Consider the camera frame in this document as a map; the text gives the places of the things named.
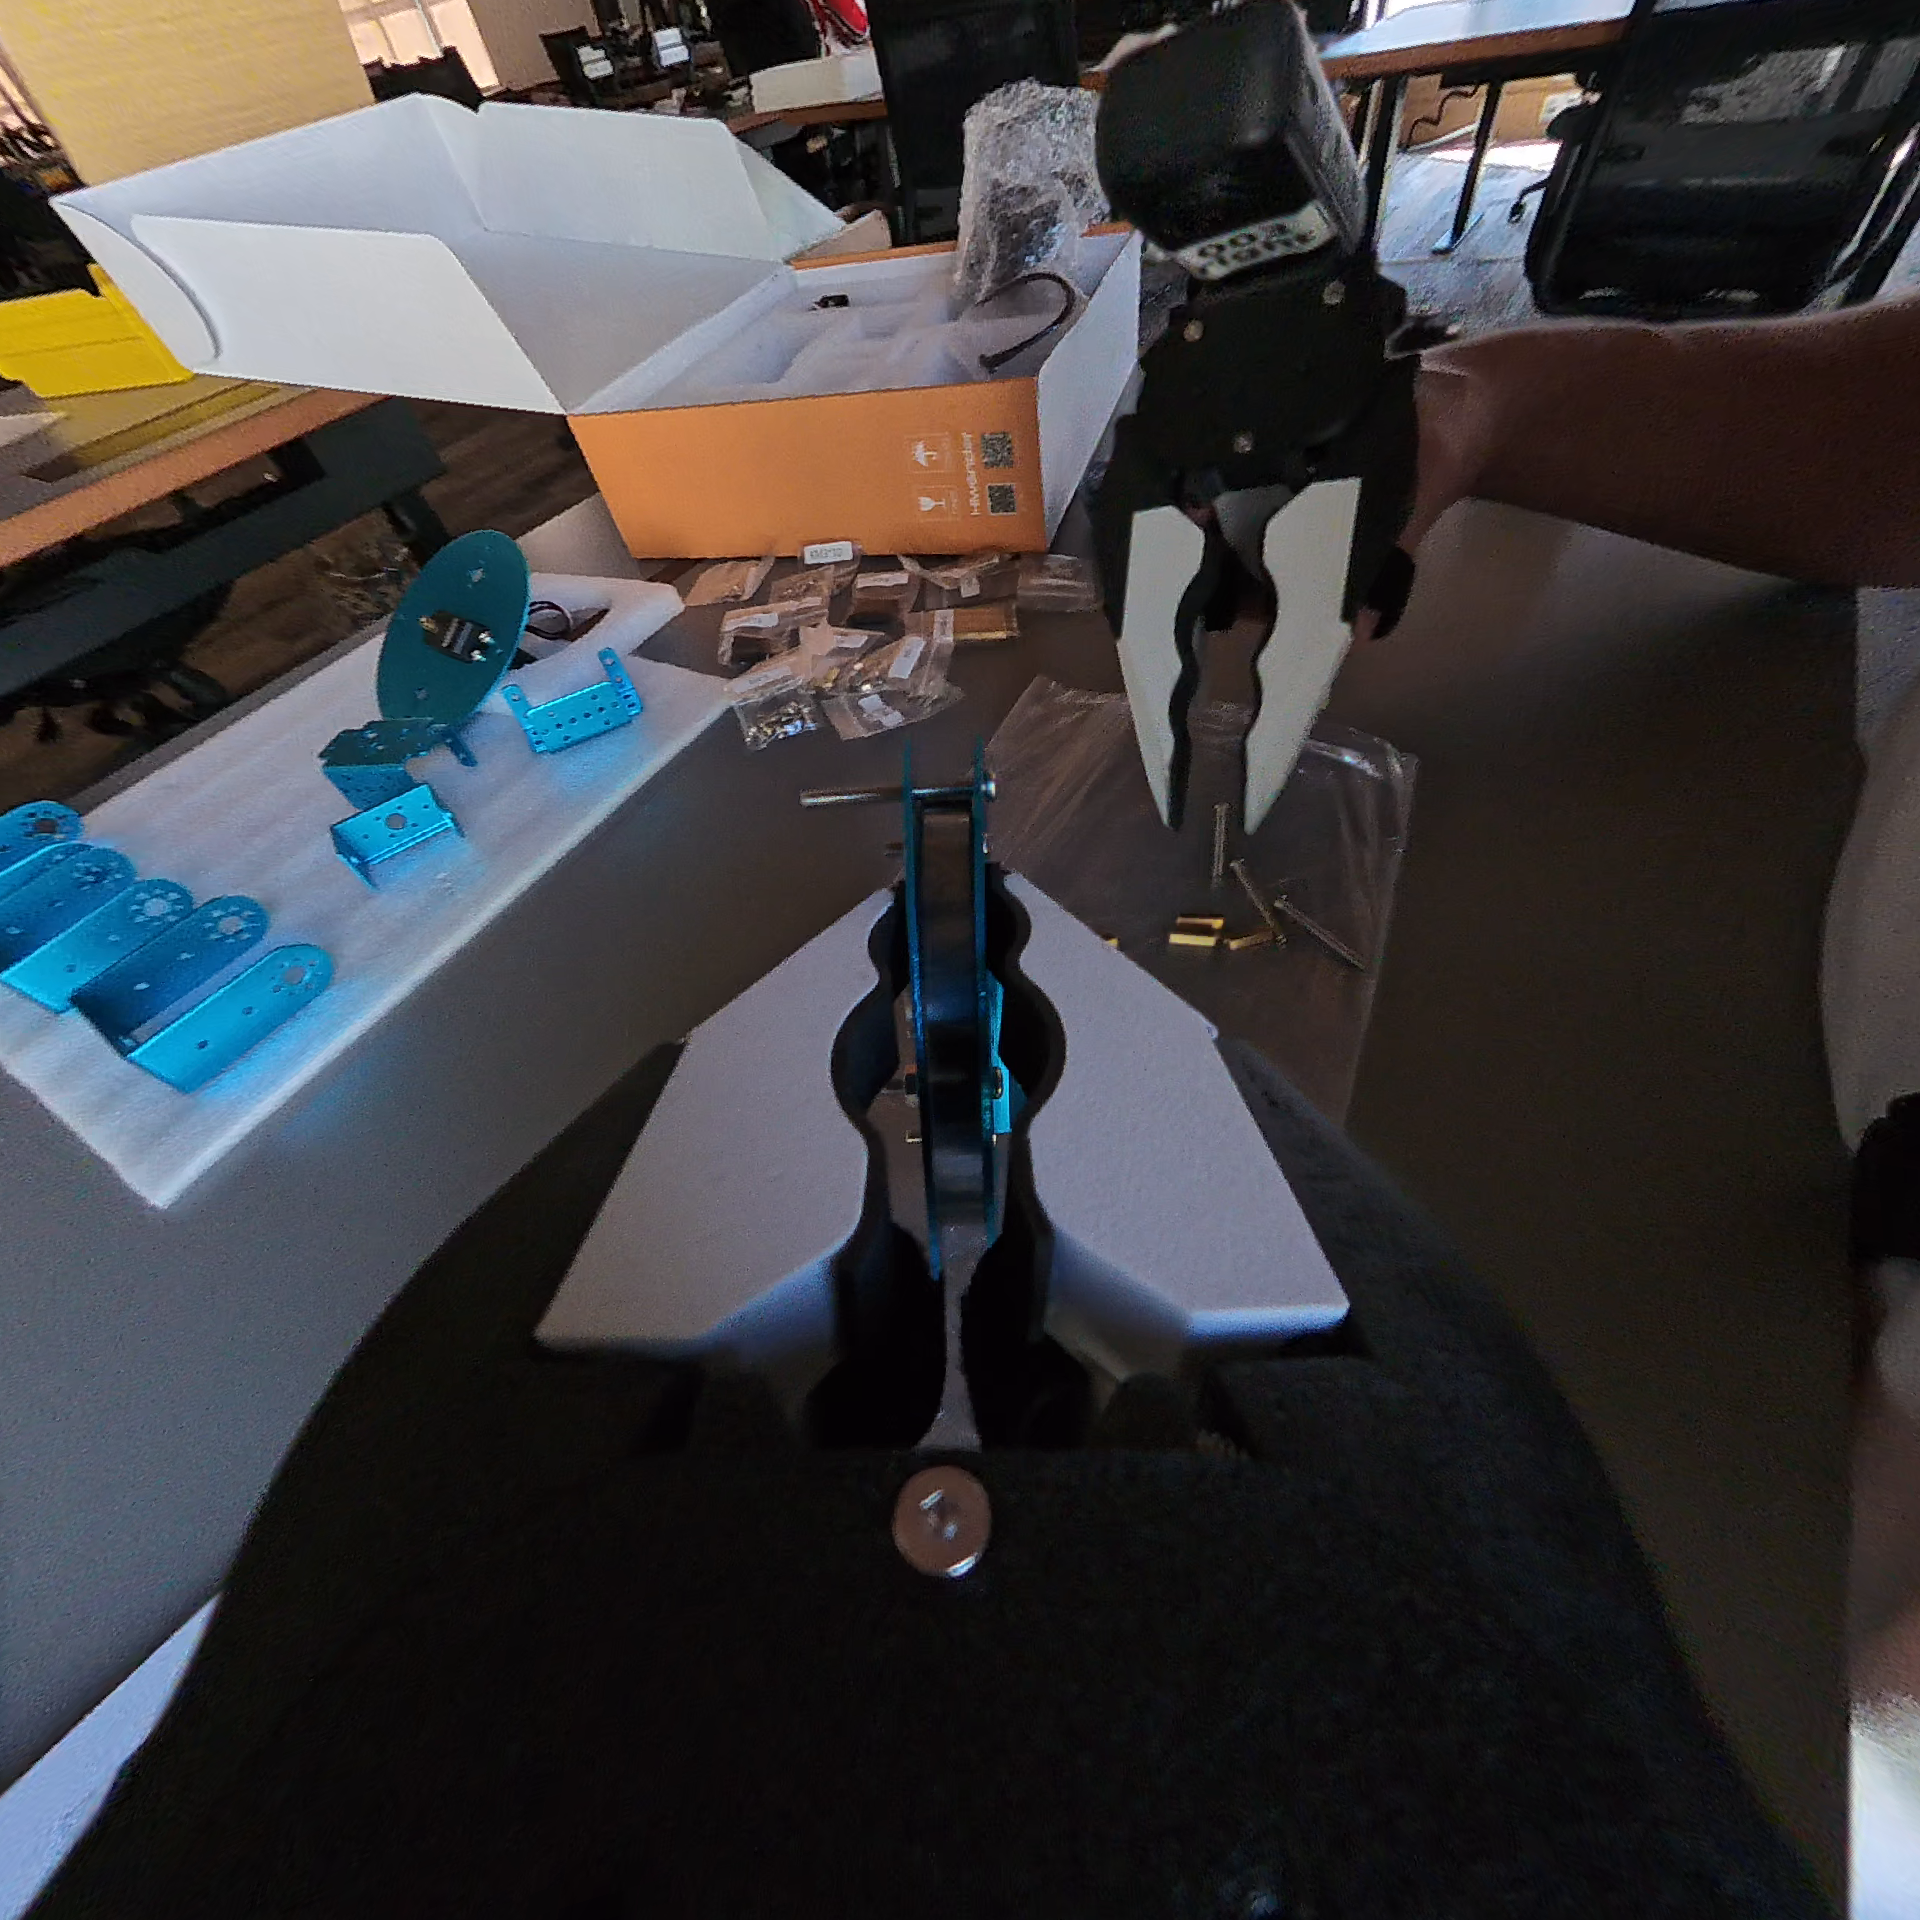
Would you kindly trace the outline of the pile of small screw bags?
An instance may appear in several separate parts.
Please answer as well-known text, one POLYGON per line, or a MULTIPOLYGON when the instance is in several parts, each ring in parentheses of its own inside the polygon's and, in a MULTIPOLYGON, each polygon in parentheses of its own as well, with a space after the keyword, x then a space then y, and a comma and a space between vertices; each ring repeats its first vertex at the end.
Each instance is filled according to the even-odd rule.
POLYGON ((944 712, 954 652, 1010 646, 1030 615, 1094 610, 1094 569, 1057 549, 861 556, 849 542, 800 562, 725 556, 675 584, 717 610, 715 667, 748 752, 830 733, 885 735, 944 712))

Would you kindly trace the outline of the white foam sheet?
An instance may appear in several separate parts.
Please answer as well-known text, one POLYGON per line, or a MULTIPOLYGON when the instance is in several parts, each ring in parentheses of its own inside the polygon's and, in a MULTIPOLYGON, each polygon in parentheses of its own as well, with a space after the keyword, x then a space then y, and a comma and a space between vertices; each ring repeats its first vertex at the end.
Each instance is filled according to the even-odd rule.
POLYGON ((526 752, 508 698, 493 694, 471 723, 472 771, 448 752, 421 761, 455 836, 387 860, 377 885, 337 860, 332 822, 346 801, 314 761, 346 721, 377 712, 377 640, 88 810, 88 838, 131 856, 138 876, 172 876, 194 902, 253 893, 273 916, 263 946, 314 945, 332 956, 332 987, 206 1088, 155 1085, 80 1016, 7 987, 7 1069, 138 1201, 172 1207, 202 1182, 725 712, 717 676, 637 652, 681 610, 675 588, 535 573, 535 594, 613 603, 613 615, 523 668, 526 704, 579 694, 598 676, 592 652, 615 646, 642 698, 637 721, 565 752, 526 752))

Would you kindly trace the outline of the black chair back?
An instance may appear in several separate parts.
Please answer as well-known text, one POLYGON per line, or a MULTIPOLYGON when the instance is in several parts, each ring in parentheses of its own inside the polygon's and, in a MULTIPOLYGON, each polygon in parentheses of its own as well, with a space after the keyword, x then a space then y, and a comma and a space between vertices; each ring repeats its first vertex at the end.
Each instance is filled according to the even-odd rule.
POLYGON ((891 150, 899 173, 899 237, 954 236, 965 181, 965 106, 1005 82, 1074 87, 1070 0, 867 0, 891 150))

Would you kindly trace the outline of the teal perforated bracket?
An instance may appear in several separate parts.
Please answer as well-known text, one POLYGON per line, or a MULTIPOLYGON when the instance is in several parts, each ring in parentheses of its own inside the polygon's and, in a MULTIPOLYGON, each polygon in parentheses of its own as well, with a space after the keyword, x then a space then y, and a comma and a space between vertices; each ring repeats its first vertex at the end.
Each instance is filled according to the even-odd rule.
POLYGON ((365 721, 337 733, 314 761, 322 774, 337 785, 337 797, 365 810, 379 801, 399 801, 402 793, 415 793, 415 757, 448 747, 461 771, 472 771, 479 757, 471 752, 461 733, 452 721, 365 721))

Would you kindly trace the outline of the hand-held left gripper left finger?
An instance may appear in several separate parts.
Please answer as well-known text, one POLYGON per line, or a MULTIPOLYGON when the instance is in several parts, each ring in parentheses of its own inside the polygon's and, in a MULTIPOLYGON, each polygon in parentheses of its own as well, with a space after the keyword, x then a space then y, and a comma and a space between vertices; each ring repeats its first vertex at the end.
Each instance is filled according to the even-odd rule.
POLYGON ((681 1042, 542 1345, 758 1373, 822 1445, 920 1437, 920 1201, 894 1209, 870 1121, 899 964, 875 886, 681 1042))

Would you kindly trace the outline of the dark office table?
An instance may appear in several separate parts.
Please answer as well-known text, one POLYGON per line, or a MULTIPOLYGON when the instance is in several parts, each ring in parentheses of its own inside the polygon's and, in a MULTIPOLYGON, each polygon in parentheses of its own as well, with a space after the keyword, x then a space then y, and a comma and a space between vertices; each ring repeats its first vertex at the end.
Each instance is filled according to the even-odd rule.
POLYGON ((379 513, 415 562, 448 545, 448 523, 421 497, 443 482, 443 460, 402 398, 269 447, 269 469, 210 509, 172 488, 169 523, 73 536, 7 562, 0 721, 39 708, 39 735, 52 744, 52 708, 88 708, 107 735, 172 735, 231 704, 184 646, 243 573, 365 513, 379 513))

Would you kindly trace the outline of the orange open cardboard box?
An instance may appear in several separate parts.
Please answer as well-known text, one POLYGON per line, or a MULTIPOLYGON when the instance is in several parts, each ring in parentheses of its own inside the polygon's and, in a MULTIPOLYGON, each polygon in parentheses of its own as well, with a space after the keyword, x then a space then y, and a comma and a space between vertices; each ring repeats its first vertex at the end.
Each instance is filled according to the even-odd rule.
POLYGON ((631 556, 1040 549, 1136 377, 1137 236, 973 310, 715 121, 399 99, 52 214, 202 377, 562 416, 631 556))

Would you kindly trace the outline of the yellow plastic bin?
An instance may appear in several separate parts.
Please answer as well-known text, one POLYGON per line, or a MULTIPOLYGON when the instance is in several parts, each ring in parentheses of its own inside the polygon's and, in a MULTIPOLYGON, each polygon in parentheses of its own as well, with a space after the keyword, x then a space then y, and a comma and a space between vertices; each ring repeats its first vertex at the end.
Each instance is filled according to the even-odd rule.
POLYGON ((0 307, 0 377, 39 398, 193 384, 98 264, 88 264, 88 288, 0 307))

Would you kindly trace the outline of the black mesh office chair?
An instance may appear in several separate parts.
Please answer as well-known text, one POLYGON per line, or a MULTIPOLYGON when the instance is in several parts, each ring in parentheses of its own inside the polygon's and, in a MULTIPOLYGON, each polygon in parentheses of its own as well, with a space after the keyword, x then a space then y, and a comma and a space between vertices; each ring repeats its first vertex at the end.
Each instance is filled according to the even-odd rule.
POLYGON ((1920 219, 1916 0, 1642 0, 1528 236, 1541 316, 1787 316, 1881 288, 1920 219))

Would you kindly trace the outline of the blue round bearing base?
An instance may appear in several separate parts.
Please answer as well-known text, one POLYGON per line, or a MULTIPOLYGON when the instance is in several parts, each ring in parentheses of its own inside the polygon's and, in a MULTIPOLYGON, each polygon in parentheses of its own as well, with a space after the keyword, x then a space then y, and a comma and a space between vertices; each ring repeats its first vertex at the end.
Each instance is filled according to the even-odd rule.
POLYGON ((987 801, 920 808, 920 1154, 944 1278, 954 1237, 995 1237, 995 1141, 1022 1110, 995 1058, 1005 982, 992 969, 987 885, 987 801))

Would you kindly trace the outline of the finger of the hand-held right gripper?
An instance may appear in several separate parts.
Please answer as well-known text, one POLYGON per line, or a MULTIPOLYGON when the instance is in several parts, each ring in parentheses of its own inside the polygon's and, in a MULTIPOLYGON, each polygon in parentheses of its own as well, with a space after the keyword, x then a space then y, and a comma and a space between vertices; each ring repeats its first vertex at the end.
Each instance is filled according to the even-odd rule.
POLYGON ((1213 509, 1143 509, 1121 542, 1118 668, 1136 712, 1143 793, 1167 826, 1187 808, 1187 704, 1199 694, 1199 640, 1234 545, 1213 509))
POLYGON ((1264 822, 1299 771, 1345 661, 1353 619, 1343 610, 1364 482, 1313 482, 1302 488, 1234 488, 1234 556, 1258 569, 1275 610, 1254 652, 1254 721, 1245 735, 1245 836, 1264 822))

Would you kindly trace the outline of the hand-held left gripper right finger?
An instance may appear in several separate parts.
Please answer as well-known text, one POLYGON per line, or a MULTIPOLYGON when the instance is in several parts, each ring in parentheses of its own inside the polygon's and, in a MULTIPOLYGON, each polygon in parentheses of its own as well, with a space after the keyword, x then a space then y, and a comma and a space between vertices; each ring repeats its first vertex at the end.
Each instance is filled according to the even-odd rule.
POLYGON ((977 1436, 1074 1445, 1136 1377, 1199 1377, 1345 1326, 1286 1173, 1213 1018, 1030 876, 995 876, 995 1237, 977 1261, 977 1436))

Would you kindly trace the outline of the teal round plate with servo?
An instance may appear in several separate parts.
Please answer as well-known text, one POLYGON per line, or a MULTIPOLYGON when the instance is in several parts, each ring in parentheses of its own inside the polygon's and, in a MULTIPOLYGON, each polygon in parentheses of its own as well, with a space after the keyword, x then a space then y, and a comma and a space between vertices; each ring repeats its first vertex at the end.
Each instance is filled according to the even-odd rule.
POLYGON ((377 712, 461 723, 510 668, 526 603, 526 562, 510 536, 448 542, 387 619, 377 712))

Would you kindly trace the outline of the clear plastic bag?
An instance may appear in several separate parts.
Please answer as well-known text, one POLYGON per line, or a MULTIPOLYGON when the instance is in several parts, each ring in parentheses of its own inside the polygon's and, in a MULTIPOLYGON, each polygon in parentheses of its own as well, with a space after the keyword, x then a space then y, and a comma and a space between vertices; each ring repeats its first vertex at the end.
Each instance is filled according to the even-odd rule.
POLYGON ((1221 1035, 1264 1053, 1323 1117, 1345 1117, 1372 978, 1395 913, 1414 836, 1415 757, 1318 721, 1290 781, 1254 836, 1235 822, 1235 733, 1246 708, 1199 704, 1185 826, 1156 819, 1118 694, 1078 694, 1038 676, 995 735, 992 852, 1093 932, 1118 932, 1121 956, 1187 998, 1221 1035), (1360 978, 1302 932, 1286 946, 1185 956, 1173 916, 1258 926, 1234 872, 1213 886, 1213 808, 1234 801, 1227 860, 1245 856, 1264 893, 1286 893, 1372 969, 1360 978))

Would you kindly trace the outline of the printed assembly guide sheet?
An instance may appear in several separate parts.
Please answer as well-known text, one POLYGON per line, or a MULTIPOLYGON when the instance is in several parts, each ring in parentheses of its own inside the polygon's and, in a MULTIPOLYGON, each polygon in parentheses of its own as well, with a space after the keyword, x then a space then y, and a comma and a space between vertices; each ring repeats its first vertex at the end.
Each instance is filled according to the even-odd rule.
POLYGON ((90 1713, 73 1722, 7 1795, 0 1795, 0 1915, 16 1920, 39 1903, 58 1860, 102 1809, 121 1769, 139 1750, 154 1722, 182 1688, 215 1599, 146 1650, 90 1713))

